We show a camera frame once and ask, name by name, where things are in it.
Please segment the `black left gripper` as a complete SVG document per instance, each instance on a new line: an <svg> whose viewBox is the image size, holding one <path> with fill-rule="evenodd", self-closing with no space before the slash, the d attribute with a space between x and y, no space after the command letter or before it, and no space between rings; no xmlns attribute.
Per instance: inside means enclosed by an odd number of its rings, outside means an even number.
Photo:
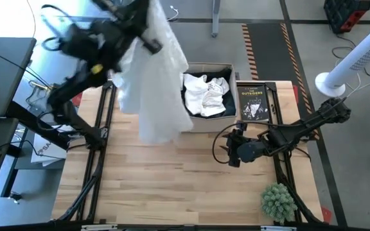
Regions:
<svg viewBox="0 0 370 231"><path fill-rule="evenodd" d="M147 15L149 0L135 0L128 5L116 4L111 0L92 0L101 10L109 12L116 20L109 23L107 39L120 39L124 36L139 38L143 47L152 55L163 48L162 44L150 35L145 35L147 30Z"/></svg>

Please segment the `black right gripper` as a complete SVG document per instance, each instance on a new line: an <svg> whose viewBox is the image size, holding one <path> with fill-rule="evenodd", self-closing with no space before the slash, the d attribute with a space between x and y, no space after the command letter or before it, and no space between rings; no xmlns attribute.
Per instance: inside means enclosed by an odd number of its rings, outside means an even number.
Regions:
<svg viewBox="0 0 370 231"><path fill-rule="evenodd" d="M243 133L246 130L247 123L237 123L235 135L225 134L221 136L222 139L225 139L225 142L220 147L229 155L228 165L231 167L240 167L240 161L244 163L253 162L265 155L267 141L260 138L245 137ZM233 147L236 155L230 155Z"/></svg>

